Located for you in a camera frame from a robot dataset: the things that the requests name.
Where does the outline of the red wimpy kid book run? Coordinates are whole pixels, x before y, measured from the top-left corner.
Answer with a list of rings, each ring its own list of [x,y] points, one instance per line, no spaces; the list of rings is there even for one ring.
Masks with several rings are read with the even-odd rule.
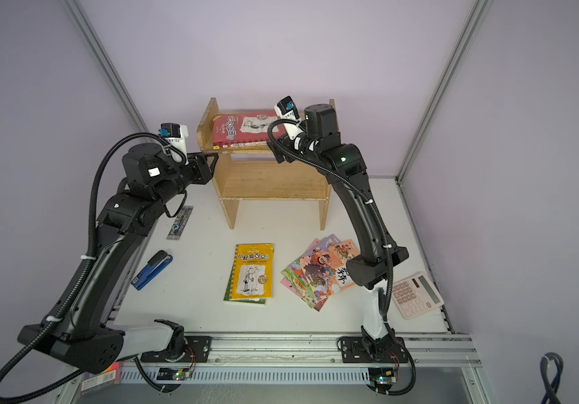
[[[219,114],[212,123],[213,146],[267,144],[267,129],[278,118],[272,111]]]

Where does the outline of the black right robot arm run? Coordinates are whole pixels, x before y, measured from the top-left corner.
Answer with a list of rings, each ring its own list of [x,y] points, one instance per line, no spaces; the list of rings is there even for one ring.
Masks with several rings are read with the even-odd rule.
[[[357,146],[341,141],[336,110],[313,104],[299,112],[287,96],[274,107],[277,120],[267,130],[267,144],[279,163],[298,161],[323,175],[344,205],[358,239],[360,254],[346,264],[353,282],[372,298],[363,316],[361,345],[370,360],[397,353],[400,344],[389,324],[394,268],[410,254],[398,245],[379,213],[367,166]]]

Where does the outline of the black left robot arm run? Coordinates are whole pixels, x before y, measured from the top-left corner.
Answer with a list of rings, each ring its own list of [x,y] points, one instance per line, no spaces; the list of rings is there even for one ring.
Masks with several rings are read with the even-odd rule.
[[[85,373],[100,374],[117,361],[142,353],[161,352],[178,358],[184,351],[183,327],[156,319],[144,327],[108,328],[104,310],[114,287],[135,251],[148,237],[156,221],[165,215],[168,202],[186,196],[192,184],[213,179],[217,153],[187,153],[183,138],[167,130],[159,134],[137,132],[115,143],[99,163],[88,204],[87,251],[67,289],[38,324],[26,325],[18,341],[23,347],[0,370],[5,377],[31,351],[44,353],[75,368],[75,372],[37,391],[3,397],[0,403],[37,399]],[[117,193],[98,210],[99,186],[104,171],[125,144],[136,143],[123,156],[125,177]]]

